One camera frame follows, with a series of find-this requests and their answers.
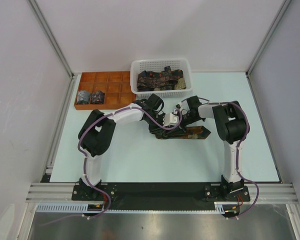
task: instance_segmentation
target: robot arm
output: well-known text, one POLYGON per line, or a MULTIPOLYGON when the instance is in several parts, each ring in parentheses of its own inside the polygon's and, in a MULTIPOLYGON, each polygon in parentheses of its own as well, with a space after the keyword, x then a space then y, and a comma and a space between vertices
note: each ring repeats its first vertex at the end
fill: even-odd
POLYGON ((224 170, 221 184, 225 193, 232 194, 243 189, 244 181, 239 173, 242 171, 241 156, 243 144, 238 144, 247 129, 245 118, 237 107, 237 101, 229 103, 202 104, 198 108, 201 118, 215 120, 216 129, 224 144, 224 170))
MULTIPOLYGON (((116 124, 124 125, 145 120, 149 124, 150 133, 155 134, 157 138, 167 139, 171 136, 178 138, 187 133, 187 125, 189 124, 211 118, 215 120, 218 135, 224 142, 224 170, 221 176, 224 195, 227 196, 243 189, 244 181, 238 174, 241 171, 242 144, 237 150, 238 142, 243 138, 246 131, 247 123, 243 114, 231 103, 202 104, 197 96, 189 97, 186 101, 189 110, 182 115, 181 121, 176 111, 168 114, 160 113, 164 102, 155 94, 152 94, 148 99, 137 100, 127 107, 118 109, 115 111, 115 114, 101 120, 96 125, 101 127, 101 130, 97 131, 95 128, 92 128, 82 139, 80 145, 88 155, 86 174, 89 176, 90 182, 95 186, 101 181, 102 155, 110 146, 116 124), (153 120, 160 126, 177 124, 178 126, 164 129, 164 127, 155 124, 153 120)), ((92 111, 79 133, 79 139, 81 139, 86 129, 103 115, 99 110, 92 111)), ((210 131, 203 126, 202 131, 205 138, 210 134, 210 131)))

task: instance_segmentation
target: fabric piece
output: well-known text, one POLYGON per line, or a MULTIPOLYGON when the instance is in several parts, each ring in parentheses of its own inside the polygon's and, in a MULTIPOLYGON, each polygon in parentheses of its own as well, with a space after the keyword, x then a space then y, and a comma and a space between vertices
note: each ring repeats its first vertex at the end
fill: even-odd
POLYGON ((204 126, 187 126, 186 132, 181 134, 167 134, 166 137, 156 135, 157 139, 206 139, 210 135, 210 131, 204 126))
POLYGON ((186 88, 187 88, 187 86, 186 86, 185 79, 183 77, 179 78, 177 84, 174 86, 174 90, 181 90, 181 89, 186 89, 186 88))
POLYGON ((178 79, 175 76, 163 76, 160 78, 156 77, 140 77, 138 80, 138 87, 148 87, 148 88, 159 88, 165 85, 176 85, 178 79))
POLYGON ((92 104, 104 104, 105 103, 105 93, 98 90, 92 93, 91 96, 91 103, 92 104))
POLYGON ((78 91, 76 104, 89 104, 91 93, 86 90, 78 91))
POLYGON ((166 66, 162 72, 142 71, 138 75, 137 88, 139 92, 174 90, 181 78, 183 71, 180 69, 171 71, 170 66, 166 66))

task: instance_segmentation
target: black mounting plate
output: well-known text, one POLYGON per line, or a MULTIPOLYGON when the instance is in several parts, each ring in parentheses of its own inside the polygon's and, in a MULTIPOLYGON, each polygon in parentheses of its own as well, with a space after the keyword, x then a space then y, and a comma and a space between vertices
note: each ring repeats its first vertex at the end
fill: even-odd
MULTIPOLYGON (((111 210, 206 211, 215 210, 214 202, 237 203, 238 194, 250 201, 248 187, 222 194, 220 183, 212 182, 102 182, 97 188, 111 197, 111 210)), ((82 181, 73 188, 73 201, 103 201, 103 196, 82 181)))

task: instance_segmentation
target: white panel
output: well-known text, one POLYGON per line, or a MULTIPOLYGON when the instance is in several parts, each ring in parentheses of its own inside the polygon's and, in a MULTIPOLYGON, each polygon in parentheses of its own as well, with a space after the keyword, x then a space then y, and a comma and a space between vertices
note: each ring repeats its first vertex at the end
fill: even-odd
POLYGON ((246 71, 283 0, 38 0, 74 72, 186 57, 193 71, 246 71))
POLYGON ((8 239, 39 180, 68 83, 27 1, 0 0, 0 215, 15 209, 8 239))
POLYGON ((300 202, 300 0, 292 1, 252 73, 252 85, 279 170, 300 202))

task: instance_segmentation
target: plastic basket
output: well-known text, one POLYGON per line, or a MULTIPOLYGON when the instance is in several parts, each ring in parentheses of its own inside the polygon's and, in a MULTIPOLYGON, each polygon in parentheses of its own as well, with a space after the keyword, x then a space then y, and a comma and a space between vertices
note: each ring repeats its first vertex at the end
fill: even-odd
POLYGON ((156 94, 161 98, 184 97, 187 92, 192 90, 191 69, 187 59, 148 59, 133 61, 130 69, 130 86, 131 91, 141 98, 148 98, 151 94, 156 94), (186 89, 166 90, 166 91, 138 91, 138 75, 143 71, 161 72, 166 66, 170 66, 171 70, 182 70, 185 80, 186 89))

